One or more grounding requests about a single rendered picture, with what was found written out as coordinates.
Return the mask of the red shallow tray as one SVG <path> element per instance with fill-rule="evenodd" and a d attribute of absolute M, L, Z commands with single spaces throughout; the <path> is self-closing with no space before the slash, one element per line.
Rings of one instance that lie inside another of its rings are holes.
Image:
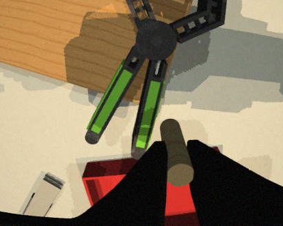
<path fill-rule="evenodd" d="M 82 180 L 91 206 L 110 192 L 137 161 L 126 158 L 88 162 Z M 177 187 L 167 182 L 164 226 L 200 226 L 189 184 Z"/>

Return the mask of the light wooden board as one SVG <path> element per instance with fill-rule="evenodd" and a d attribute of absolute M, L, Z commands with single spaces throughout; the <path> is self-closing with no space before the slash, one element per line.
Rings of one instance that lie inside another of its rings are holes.
<path fill-rule="evenodd" d="M 170 24 L 192 1 L 149 3 Z M 0 0 L 0 62 L 103 94 L 137 32 L 126 0 Z"/>

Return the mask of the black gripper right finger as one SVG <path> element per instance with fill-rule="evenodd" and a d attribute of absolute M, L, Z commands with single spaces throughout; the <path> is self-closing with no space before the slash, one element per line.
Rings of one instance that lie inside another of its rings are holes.
<path fill-rule="evenodd" d="M 200 226 L 283 226 L 283 186 L 199 140 L 188 140 Z"/>

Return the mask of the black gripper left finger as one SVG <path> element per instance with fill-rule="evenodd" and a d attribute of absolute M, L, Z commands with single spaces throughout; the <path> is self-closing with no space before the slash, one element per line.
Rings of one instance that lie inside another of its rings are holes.
<path fill-rule="evenodd" d="M 167 148 L 155 141 L 122 180 L 74 218 L 0 212 L 0 226 L 164 226 Z"/>

